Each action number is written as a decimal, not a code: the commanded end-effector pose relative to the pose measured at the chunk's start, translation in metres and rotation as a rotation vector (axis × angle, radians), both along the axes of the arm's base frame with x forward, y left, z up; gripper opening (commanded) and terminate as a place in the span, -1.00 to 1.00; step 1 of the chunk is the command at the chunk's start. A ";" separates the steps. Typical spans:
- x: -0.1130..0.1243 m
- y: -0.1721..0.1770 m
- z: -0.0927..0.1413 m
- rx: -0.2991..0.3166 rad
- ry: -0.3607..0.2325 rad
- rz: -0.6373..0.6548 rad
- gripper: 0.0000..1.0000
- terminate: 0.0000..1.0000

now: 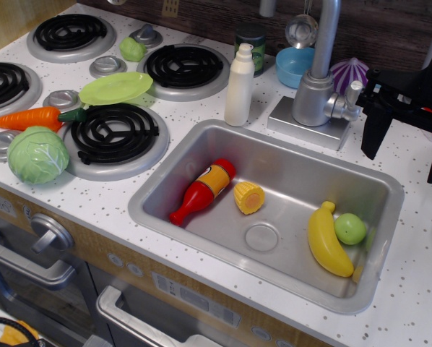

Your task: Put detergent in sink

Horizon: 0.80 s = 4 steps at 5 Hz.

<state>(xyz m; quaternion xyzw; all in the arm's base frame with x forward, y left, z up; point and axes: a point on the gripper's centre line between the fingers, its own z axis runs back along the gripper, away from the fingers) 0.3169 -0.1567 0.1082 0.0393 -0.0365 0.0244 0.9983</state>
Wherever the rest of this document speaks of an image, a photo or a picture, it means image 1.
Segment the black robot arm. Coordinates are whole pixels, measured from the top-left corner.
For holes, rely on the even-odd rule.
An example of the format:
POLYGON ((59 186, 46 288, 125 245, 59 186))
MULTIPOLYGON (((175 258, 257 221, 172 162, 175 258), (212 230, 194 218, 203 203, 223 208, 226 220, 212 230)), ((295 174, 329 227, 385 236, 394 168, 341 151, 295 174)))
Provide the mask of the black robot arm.
POLYGON ((432 133, 432 58, 416 72, 371 69, 358 96, 366 122, 361 150, 374 159, 391 122, 396 119, 432 133))

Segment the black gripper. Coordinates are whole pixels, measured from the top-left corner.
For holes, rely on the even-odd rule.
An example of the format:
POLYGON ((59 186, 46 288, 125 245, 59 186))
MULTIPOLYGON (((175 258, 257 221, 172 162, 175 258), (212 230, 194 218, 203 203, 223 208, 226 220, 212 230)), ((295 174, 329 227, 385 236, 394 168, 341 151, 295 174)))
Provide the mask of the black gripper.
MULTIPOLYGON (((432 67, 416 72, 371 69, 358 96, 366 121, 361 150, 373 160, 393 119, 432 133, 432 67)), ((432 164, 427 182, 432 184, 432 164)))

